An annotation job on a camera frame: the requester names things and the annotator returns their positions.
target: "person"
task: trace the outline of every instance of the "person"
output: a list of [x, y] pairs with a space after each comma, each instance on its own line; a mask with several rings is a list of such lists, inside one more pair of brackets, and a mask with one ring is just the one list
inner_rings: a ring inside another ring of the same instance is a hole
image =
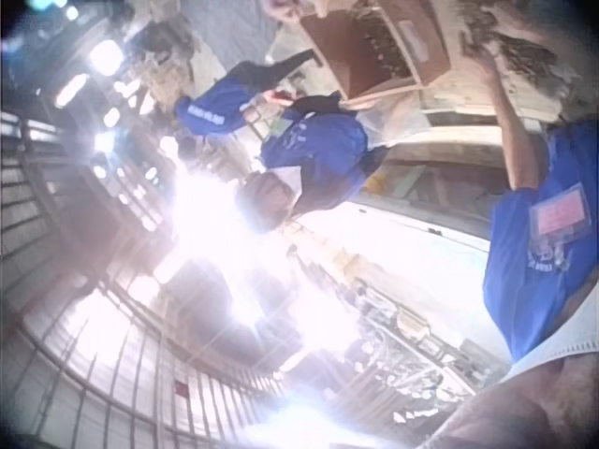
[[369, 151], [356, 113], [341, 109], [339, 101], [338, 94], [305, 96], [272, 126], [260, 155], [266, 172], [252, 173], [236, 197], [256, 232], [337, 207], [383, 162], [387, 148]]
[[312, 50], [270, 66], [244, 61], [233, 67], [202, 96], [183, 96], [175, 104], [179, 122], [196, 136], [222, 136], [246, 125], [241, 107], [314, 58]]
[[598, 447], [596, 117], [550, 133], [542, 180], [493, 56], [467, 43], [464, 52], [503, 133], [511, 192], [493, 214], [484, 298], [515, 364], [421, 447]]

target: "blue t-shirt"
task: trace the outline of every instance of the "blue t-shirt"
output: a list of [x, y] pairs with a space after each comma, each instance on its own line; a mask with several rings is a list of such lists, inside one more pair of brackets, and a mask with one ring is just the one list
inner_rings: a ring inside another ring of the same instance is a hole
[[292, 108], [282, 121], [287, 128], [280, 136], [270, 136], [262, 144], [261, 158], [266, 168], [303, 166], [311, 163], [312, 189], [327, 188], [335, 179], [346, 186], [338, 198], [345, 201], [366, 183], [358, 162], [368, 150], [362, 125], [350, 114], [313, 115], [304, 118]]
[[197, 136], [230, 134], [246, 125], [240, 109], [256, 94], [235, 78], [224, 77], [195, 100], [179, 100], [175, 114]]
[[[597, 253], [596, 122], [557, 130], [548, 143], [549, 173], [538, 192], [521, 189], [505, 195], [492, 218], [485, 305], [516, 362], [542, 342], [566, 299], [599, 263]], [[556, 265], [555, 247], [536, 251], [531, 242], [531, 206], [581, 183], [591, 216], [591, 231], [563, 245], [565, 263]]]

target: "blue shirt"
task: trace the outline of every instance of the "blue shirt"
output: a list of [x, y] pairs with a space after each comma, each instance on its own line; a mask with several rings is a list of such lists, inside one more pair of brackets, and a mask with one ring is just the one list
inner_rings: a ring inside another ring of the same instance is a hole
[[264, 167], [310, 164], [311, 185], [302, 184], [302, 190], [327, 189], [336, 180], [343, 180], [344, 188], [336, 198], [339, 203], [364, 186], [366, 177], [358, 162], [368, 150], [368, 138], [352, 115], [335, 113], [304, 118], [289, 108], [282, 119], [288, 121], [286, 130], [278, 137], [270, 136], [262, 144]]
[[[557, 130], [548, 143], [549, 171], [538, 192], [505, 195], [492, 218], [485, 305], [501, 330], [512, 358], [520, 360], [538, 344], [599, 262], [597, 253], [597, 123]], [[563, 245], [567, 268], [555, 263], [555, 248], [538, 253], [530, 245], [530, 209], [581, 183], [591, 231]]]
[[230, 134], [246, 125], [240, 109], [256, 94], [234, 78], [224, 77], [195, 100], [179, 100], [175, 114], [197, 136]]

